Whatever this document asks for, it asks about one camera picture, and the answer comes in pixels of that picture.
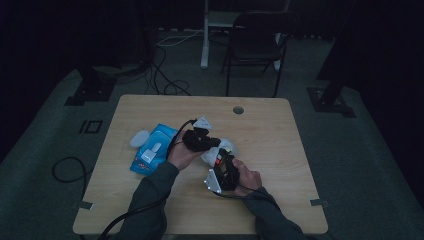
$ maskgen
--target white plastic part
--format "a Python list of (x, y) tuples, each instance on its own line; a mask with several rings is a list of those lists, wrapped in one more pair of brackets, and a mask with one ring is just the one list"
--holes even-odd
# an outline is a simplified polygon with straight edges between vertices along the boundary
[(141, 155), (141, 158), (146, 161), (148, 164), (150, 164), (153, 160), (153, 158), (155, 158), (156, 153), (153, 152), (150, 149), (147, 149), (146, 151), (144, 151), (144, 153)]
[(206, 120), (205, 116), (197, 119), (197, 121), (193, 124), (194, 127), (203, 128), (203, 129), (212, 129), (213, 126)]
[(153, 152), (158, 152), (160, 146), (162, 146), (161, 143), (155, 143), (155, 145), (152, 147)]
[(141, 147), (149, 138), (149, 136), (150, 136), (150, 133), (149, 131), (146, 131), (146, 130), (142, 130), (136, 133), (130, 141), (130, 146), (133, 148)]
[(206, 186), (208, 186), (208, 189), (212, 192), (221, 193), (221, 187), (219, 186), (218, 179), (216, 178), (215, 172), (213, 169), (209, 169), (208, 177), (203, 181)]

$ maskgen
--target table leg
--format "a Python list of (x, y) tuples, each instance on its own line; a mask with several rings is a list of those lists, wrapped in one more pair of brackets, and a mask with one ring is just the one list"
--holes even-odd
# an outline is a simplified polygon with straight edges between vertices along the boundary
[(209, 61), (209, 0), (205, 0), (204, 28), (203, 28), (203, 49), (200, 68), (208, 68)]

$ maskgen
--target black chair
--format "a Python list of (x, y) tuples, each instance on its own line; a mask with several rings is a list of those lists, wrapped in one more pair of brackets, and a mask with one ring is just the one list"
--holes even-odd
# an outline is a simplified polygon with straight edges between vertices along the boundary
[(269, 65), (280, 60), (272, 95), (275, 97), (283, 70), (287, 40), (296, 34), (298, 25), (299, 16), (295, 12), (241, 13), (230, 29), (227, 54), (221, 68), (222, 73), (225, 66), (228, 67), (226, 96), (229, 93), (232, 66), (265, 66), (265, 72)]

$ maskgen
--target desk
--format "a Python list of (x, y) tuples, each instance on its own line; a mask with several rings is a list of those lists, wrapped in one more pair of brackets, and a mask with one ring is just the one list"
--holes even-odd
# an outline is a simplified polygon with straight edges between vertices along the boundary
[[(236, 106), (244, 113), (235, 114)], [(143, 178), (129, 170), (136, 153), (129, 141), (135, 133), (153, 130), (158, 123), (178, 129), (203, 115), (214, 127), (210, 136), (230, 139), (239, 152), (237, 157), (261, 172), (264, 186), (288, 219), (305, 233), (327, 231), (322, 207), (309, 202), (319, 196), (287, 100), (143, 95), (121, 97), (84, 196), (93, 208), (78, 211), (74, 231), (101, 233), (128, 210)], [(203, 180), (209, 168), (199, 157), (177, 177), (165, 207), (166, 234), (255, 234), (254, 216), (241, 201), (207, 190)]]

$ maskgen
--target dark background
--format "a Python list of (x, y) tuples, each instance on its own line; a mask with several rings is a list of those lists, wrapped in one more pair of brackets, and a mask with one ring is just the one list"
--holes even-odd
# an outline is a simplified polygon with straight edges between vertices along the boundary
[[(258, 3), (211, 0), (211, 9), (239, 11)], [(154, 35), (158, 27), (203, 26), (204, 5), (198, 0), (0, 4), (1, 160), (72, 69), (148, 61), (152, 43), (146, 34)], [(423, 205), (423, 4), (293, 0), (289, 10), (300, 13), (304, 35), (336, 39), (318, 78), (360, 92)]]

